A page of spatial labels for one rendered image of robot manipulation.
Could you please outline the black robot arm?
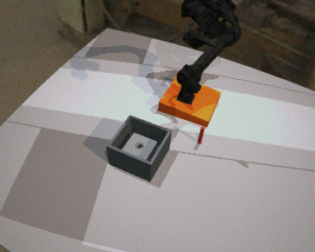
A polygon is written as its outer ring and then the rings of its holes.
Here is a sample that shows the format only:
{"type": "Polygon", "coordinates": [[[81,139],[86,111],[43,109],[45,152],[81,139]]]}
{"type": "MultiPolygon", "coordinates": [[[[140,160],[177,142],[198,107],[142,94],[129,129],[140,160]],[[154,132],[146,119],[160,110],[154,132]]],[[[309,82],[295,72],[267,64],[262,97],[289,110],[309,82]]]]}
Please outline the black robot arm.
{"type": "MultiPolygon", "coordinates": [[[[216,0],[185,0],[181,5],[181,16],[190,17],[189,11],[192,6],[196,3],[203,4],[207,9],[214,12],[219,6],[216,4],[216,0]]],[[[232,24],[226,24],[226,21],[229,23],[230,20],[226,15],[222,14],[221,17],[223,21],[217,20],[208,30],[205,30],[203,35],[210,40],[215,39],[213,44],[217,47],[214,48],[209,46],[207,50],[191,65],[184,65],[184,67],[178,71],[177,81],[181,85],[181,90],[177,96],[178,101],[192,104],[194,99],[194,94],[198,94],[198,91],[201,89],[199,84],[202,72],[210,65],[210,63],[216,58],[217,55],[226,47],[231,47],[233,44],[236,44],[240,40],[241,28],[239,25],[239,19],[235,14],[232,14],[233,20],[236,22],[237,26],[232,24]]]]}

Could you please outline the dark red peg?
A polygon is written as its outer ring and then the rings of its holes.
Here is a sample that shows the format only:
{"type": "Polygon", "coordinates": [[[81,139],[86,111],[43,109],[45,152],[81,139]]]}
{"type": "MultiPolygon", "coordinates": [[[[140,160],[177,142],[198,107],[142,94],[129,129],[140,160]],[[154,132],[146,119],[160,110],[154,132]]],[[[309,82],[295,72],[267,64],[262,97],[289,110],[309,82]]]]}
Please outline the dark red peg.
{"type": "Polygon", "coordinates": [[[204,129],[205,127],[200,127],[200,133],[199,133],[199,138],[198,138],[198,144],[201,144],[201,140],[202,140],[202,137],[203,137],[203,133],[204,133],[204,129]]]}

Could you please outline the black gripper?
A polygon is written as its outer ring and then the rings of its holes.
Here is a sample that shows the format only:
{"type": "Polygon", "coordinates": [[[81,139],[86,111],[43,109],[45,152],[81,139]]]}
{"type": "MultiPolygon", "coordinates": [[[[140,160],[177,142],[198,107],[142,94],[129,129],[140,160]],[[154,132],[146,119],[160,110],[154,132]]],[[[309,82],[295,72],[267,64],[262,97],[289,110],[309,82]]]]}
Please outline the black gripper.
{"type": "Polygon", "coordinates": [[[199,25],[196,30],[189,30],[183,37],[183,41],[190,45],[193,49],[197,50],[203,44],[210,45],[217,48],[211,41],[203,37],[203,31],[208,30],[222,14],[226,15],[230,22],[236,26],[236,22],[233,20],[232,14],[236,9],[232,0],[218,0],[216,2],[219,8],[212,12],[207,9],[203,4],[196,3],[190,8],[189,16],[199,25]]]}

